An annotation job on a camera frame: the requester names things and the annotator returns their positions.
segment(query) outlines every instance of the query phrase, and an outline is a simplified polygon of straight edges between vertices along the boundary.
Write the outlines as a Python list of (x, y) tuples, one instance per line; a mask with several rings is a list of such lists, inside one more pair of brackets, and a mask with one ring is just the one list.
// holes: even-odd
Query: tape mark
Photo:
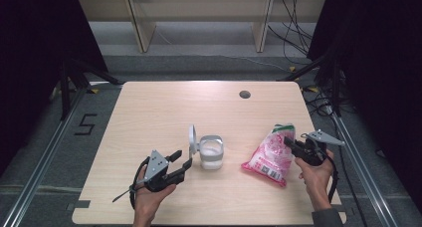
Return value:
[(74, 208), (90, 208), (91, 200), (78, 200)]
[(97, 116), (97, 114), (96, 113), (86, 113), (86, 114), (84, 114), (84, 117), (82, 117), (82, 120), (81, 120), (79, 126), (83, 126), (83, 127), (88, 126), (90, 128), (90, 130), (88, 132), (75, 132), (75, 135), (91, 135), (91, 132), (93, 131), (95, 124), (85, 123), (85, 118), (87, 118), (88, 116)]

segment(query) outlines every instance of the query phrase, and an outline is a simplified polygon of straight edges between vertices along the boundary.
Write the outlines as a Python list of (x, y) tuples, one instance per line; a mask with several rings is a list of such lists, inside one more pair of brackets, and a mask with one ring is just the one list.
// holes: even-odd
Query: gray floor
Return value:
[[(148, 53), (139, 54), (131, 25), (128, 23), (93, 23), (93, 30), (105, 56), (111, 75), (123, 81), (171, 80), (256, 80), (273, 81), (289, 74), (289, 67), (299, 69), (307, 63), (304, 55), (268, 33), (264, 53), (256, 53), (250, 26), (247, 23), (164, 23), (158, 24)], [(315, 24), (303, 24), (312, 32)], [(272, 27), (283, 34), (280, 24)], [(306, 87), (313, 84), (317, 71), (297, 80)], [(101, 81), (88, 75), (90, 81)], [(38, 190), (29, 205), (21, 226), (75, 226), (72, 222), (73, 206), (77, 202), (85, 180), (103, 137), (108, 119), (119, 94), (119, 87), (96, 86), (96, 93), (84, 94), (76, 109), (63, 140), (43, 176)], [(304, 92), (312, 102), (318, 93)], [(422, 216), (407, 195), (388, 162), (375, 153), (376, 143), (371, 139), (364, 121), (352, 104), (343, 104), (341, 119), (367, 165), (377, 187), (385, 198), (397, 226), (421, 226)], [(330, 117), (313, 113), (316, 129), (335, 135)], [(90, 135), (80, 126), (86, 114), (95, 126)], [(0, 221), (19, 196), (22, 187), (31, 177), (38, 160), (49, 144), (61, 116), (61, 99), (56, 96), (39, 119), (37, 128), (28, 138), (28, 145), (19, 150), (7, 171), (0, 179)], [(382, 226), (372, 203), (350, 161), (348, 152), (338, 147), (335, 163), (340, 181), (337, 191), (347, 214), (345, 226)]]

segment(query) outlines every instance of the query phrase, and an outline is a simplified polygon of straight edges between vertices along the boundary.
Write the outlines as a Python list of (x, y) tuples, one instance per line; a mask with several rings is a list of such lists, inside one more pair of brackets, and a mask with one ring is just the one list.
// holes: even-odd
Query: black strap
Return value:
[(145, 166), (148, 162), (149, 162), (149, 157), (147, 157), (147, 158), (146, 158), (146, 160), (145, 160), (145, 161), (143, 161), (143, 162), (140, 164), (139, 168), (138, 168), (138, 169), (137, 169), (137, 171), (136, 171), (136, 175), (134, 176), (133, 183), (129, 186), (129, 190), (128, 190), (128, 191), (130, 191), (130, 194), (129, 194), (130, 204), (131, 204), (131, 206), (132, 206), (132, 208), (133, 208), (133, 209), (134, 209), (134, 196), (135, 196), (135, 193), (136, 193), (136, 191), (137, 191), (138, 189), (143, 188), (143, 186), (142, 186), (142, 187), (137, 187), (137, 188), (136, 188), (137, 176), (139, 176), (140, 171), (142, 170), (142, 168), (143, 168), (143, 167), (144, 167), (144, 166)]
[(329, 201), (329, 203), (331, 203), (332, 197), (334, 196), (334, 193), (335, 193), (335, 189), (337, 188), (338, 171), (337, 171), (337, 168), (335, 167), (335, 164), (334, 164), (334, 161), (332, 160), (332, 158), (329, 157), (328, 155), (326, 156), (326, 158), (329, 160), (329, 162), (331, 162), (332, 168), (333, 168), (332, 184), (331, 184), (331, 188), (329, 189), (329, 192), (328, 192), (328, 201)]

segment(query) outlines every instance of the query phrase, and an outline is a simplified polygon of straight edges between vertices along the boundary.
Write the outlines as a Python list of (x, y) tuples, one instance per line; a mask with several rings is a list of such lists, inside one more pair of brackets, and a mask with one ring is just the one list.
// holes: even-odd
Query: aluminum rail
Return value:
[[(332, 112), (331, 107), (328, 108), (329, 114)], [(388, 203), (385, 201), (382, 196), (381, 191), (375, 183), (372, 175), (369, 172), (365, 162), (360, 156), (356, 145), (353, 142), (350, 134), (347, 131), (347, 128), (342, 121), (342, 118), (337, 116), (336, 113), (332, 115), (333, 121), (338, 126), (339, 133), (342, 136), (342, 139), (345, 142), (345, 149), (350, 156), (351, 163), (353, 164), (354, 169), (356, 170), (357, 175), (359, 176), (362, 186), (366, 191), (366, 194), (369, 200), (372, 203), (373, 208), (375, 209), (376, 214), (378, 215), (379, 220), (381, 221), (382, 226), (398, 226), (396, 220), (394, 219)]]
[(5, 222), (3, 223), (4, 227), (9, 226), (19, 226), (21, 223), (29, 205), (31, 204), (32, 199), (34, 198), (35, 193), (37, 192), (38, 186), (40, 185), (45, 173), (50, 166), (50, 163), (58, 149), (66, 130), (69, 126), (69, 123), (73, 119), (75, 110), (78, 107), (82, 97), (84, 96), (86, 90), (77, 90), (76, 95), (72, 101), (71, 109), (65, 119), (61, 120), (58, 127), (56, 128), (53, 137), (51, 138), (49, 144), (47, 145), (46, 150), (38, 161), (37, 166), (32, 172), (31, 177), (24, 186), (21, 194), (16, 200), (13, 207), (10, 209)]

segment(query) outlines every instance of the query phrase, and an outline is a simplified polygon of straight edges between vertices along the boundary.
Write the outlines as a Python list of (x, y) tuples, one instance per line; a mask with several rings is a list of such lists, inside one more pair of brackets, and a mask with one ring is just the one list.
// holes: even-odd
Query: pink plastic bag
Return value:
[(285, 176), (292, 163), (292, 151), (284, 144), (284, 137), (295, 139), (295, 127), (292, 124), (276, 124), (265, 137), (242, 168), (264, 175), (286, 186)]

